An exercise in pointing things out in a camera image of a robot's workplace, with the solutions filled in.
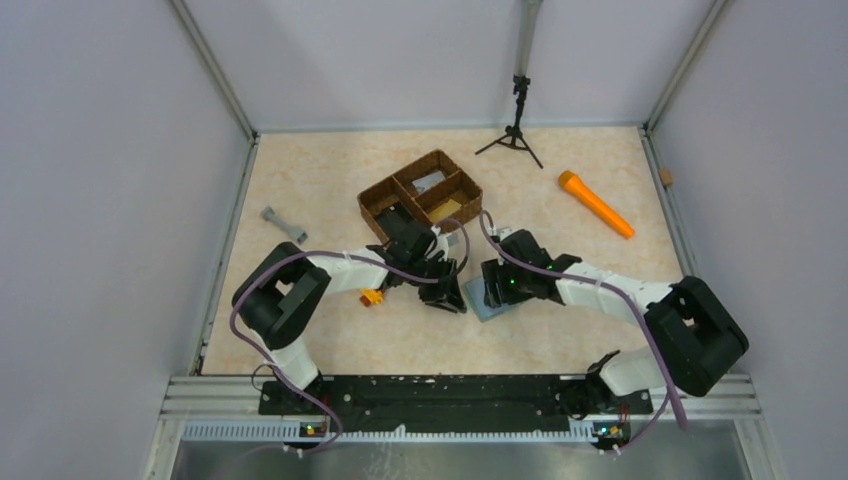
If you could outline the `grey striped credit card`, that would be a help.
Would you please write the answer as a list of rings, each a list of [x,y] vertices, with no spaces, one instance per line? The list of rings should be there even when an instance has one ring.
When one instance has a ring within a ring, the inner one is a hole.
[[[411,182],[411,185],[417,195],[420,195],[427,190],[433,188],[440,182],[446,179],[446,175],[441,170],[433,171],[427,175],[424,175],[420,178],[414,179]]]

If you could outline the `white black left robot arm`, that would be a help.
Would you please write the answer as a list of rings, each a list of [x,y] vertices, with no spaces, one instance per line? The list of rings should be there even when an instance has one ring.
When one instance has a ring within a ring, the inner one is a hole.
[[[423,304],[464,313],[458,276],[469,257],[451,256],[450,247],[449,234],[415,221],[381,244],[352,252],[303,251],[292,242],[280,243],[233,294],[231,318],[249,331],[237,336],[284,376],[283,401],[297,413],[308,413],[319,404],[321,388],[303,334],[321,300],[409,284]]]

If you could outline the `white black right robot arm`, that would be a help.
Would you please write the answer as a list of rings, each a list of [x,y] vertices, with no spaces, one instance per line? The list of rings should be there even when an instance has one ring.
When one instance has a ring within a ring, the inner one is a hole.
[[[592,309],[642,331],[646,347],[615,350],[589,367],[586,397],[600,412],[614,411],[634,392],[663,386],[703,397],[749,350],[745,333],[698,277],[637,280],[578,256],[552,257],[526,229],[487,227],[484,235],[498,254],[481,266],[486,307],[550,301]]]

